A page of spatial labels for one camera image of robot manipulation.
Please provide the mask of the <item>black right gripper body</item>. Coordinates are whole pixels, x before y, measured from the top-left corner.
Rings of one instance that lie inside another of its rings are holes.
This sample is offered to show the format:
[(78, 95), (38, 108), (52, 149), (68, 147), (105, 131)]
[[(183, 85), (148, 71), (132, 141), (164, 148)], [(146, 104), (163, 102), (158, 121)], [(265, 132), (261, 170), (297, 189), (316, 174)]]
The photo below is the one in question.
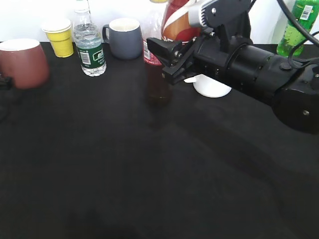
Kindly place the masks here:
[(161, 76), (168, 83), (175, 85), (186, 78), (203, 74), (232, 86), (227, 68), (238, 49), (237, 43), (229, 44), (227, 49), (222, 49), (222, 42), (215, 36), (196, 37), (186, 45), (182, 45), (180, 59), (182, 66), (177, 68), (163, 66)]

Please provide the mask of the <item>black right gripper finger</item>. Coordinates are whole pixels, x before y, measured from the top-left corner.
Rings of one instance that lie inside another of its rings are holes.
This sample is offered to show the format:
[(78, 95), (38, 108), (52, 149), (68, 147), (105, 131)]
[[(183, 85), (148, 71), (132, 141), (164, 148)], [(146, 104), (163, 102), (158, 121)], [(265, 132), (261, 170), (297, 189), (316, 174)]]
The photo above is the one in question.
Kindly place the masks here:
[(170, 68), (182, 66), (180, 61), (182, 57), (182, 41), (165, 41), (149, 37), (146, 40), (146, 44), (146, 50), (149, 54), (149, 58), (146, 58), (147, 64), (154, 66), (164, 65)]

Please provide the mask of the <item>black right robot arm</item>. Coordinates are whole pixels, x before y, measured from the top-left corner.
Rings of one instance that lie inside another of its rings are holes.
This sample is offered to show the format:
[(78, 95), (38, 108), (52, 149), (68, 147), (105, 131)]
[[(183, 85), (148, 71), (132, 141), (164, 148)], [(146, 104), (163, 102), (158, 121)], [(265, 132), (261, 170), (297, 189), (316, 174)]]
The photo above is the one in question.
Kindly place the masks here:
[(220, 39), (203, 34), (187, 44), (148, 38), (147, 46), (163, 64), (162, 77), (174, 85), (203, 74), (271, 107), (286, 126), (319, 132), (319, 64), (302, 67), (287, 58), (237, 38), (228, 51)]

